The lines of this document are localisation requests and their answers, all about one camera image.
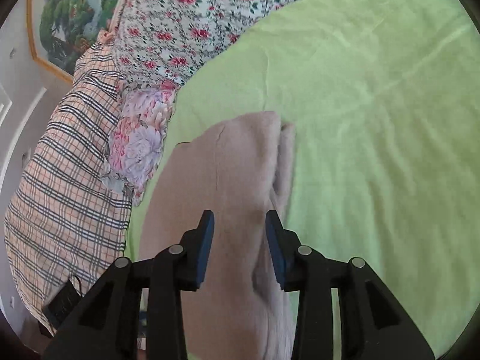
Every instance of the green bed sheet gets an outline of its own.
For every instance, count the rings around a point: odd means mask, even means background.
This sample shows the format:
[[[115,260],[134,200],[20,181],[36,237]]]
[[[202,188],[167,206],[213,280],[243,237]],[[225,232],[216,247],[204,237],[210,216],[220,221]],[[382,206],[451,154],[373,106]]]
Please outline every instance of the green bed sheet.
[[[439,356],[480,302],[479,96],[480,36],[458,0],[299,0],[180,90],[126,254],[177,143],[275,110],[297,132],[285,227],[328,258],[364,257]]]

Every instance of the picture frame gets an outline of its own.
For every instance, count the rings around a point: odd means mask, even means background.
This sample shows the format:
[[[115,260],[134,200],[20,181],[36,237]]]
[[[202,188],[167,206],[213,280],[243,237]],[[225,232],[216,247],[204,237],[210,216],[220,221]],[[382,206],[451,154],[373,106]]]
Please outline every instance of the picture frame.
[[[75,63],[108,29],[121,0],[27,0],[30,53],[43,69],[73,82]]]

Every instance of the folded towel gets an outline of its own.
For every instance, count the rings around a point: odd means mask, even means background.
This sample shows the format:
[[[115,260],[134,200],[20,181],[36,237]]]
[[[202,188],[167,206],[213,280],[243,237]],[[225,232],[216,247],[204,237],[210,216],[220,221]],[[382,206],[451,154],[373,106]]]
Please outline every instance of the folded towel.
[[[188,351],[202,360],[289,359],[294,324],[275,280],[265,214],[290,196],[294,128],[275,112],[219,123],[174,149],[143,225],[140,259],[153,258],[215,215],[205,282],[182,292]]]

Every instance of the black device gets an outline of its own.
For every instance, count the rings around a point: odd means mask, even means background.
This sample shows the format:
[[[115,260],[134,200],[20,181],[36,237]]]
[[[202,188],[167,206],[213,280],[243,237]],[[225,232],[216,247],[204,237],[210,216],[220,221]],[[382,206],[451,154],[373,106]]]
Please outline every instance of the black device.
[[[213,232],[213,213],[204,211],[196,229],[155,258],[116,259],[62,323],[42,358],[136,359],[141,292],[149,288],[147,357],[186,360],[180,291],[196,291],[203,282]]]
[[[280,287],[300,291],[292,360],[333,358],[332,288],[338,288],[342,360],[434,360],[407,312],[364,259],[340,262],[302,245],[276,211],[265,219]]]
[[[282,227],[276,211],[265,219],[275,276],[286,291],[300,291],[292,360],[333,358],[331,288],[338,288],[342,360],[433,360],[422,333],[366,262],[326,259]],[[120,257],[61,325],[45,360],[134,360],[143,288],[147,358],[187,360],[180,291],[196,291],[205,278],[214,216],[204,211],[198,228],[154,259]]]
[[[81,294],[77,292],[69,278],[47,298],[42,307],[42,312],[50,324],[58,329],[81,299]]]

